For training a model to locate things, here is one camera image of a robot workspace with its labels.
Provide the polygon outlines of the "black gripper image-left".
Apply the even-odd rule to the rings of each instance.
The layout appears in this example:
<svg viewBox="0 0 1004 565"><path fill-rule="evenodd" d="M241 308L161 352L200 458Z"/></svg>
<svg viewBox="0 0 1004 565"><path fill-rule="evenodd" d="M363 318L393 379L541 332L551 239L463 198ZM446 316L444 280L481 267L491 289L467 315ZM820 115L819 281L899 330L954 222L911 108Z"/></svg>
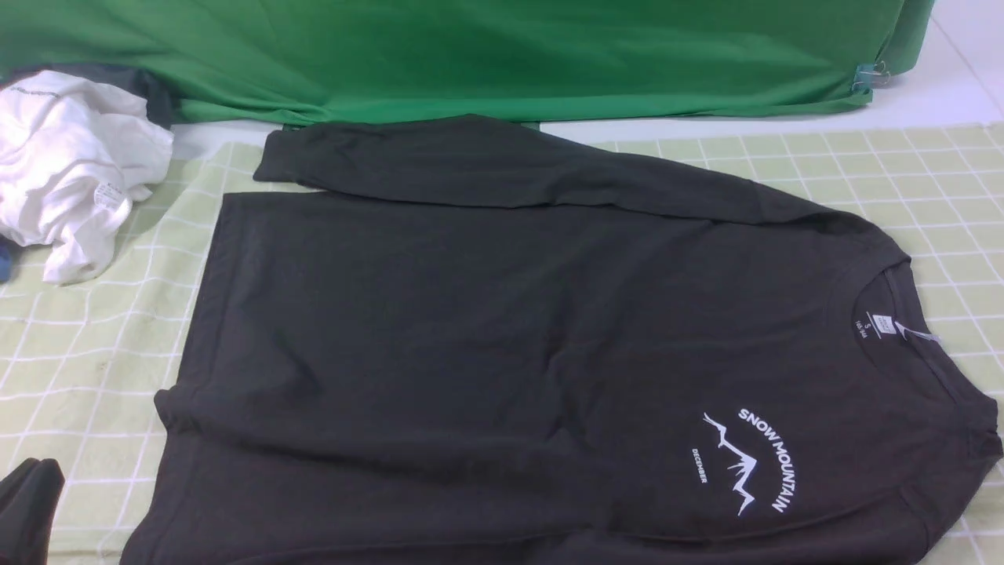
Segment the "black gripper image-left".
<svg viewBox="0 0 1004 565"><path fill-rule="evenodd" d="M55 459L28 458L1 480L1 563L46 564L64 473Z"/></svg>

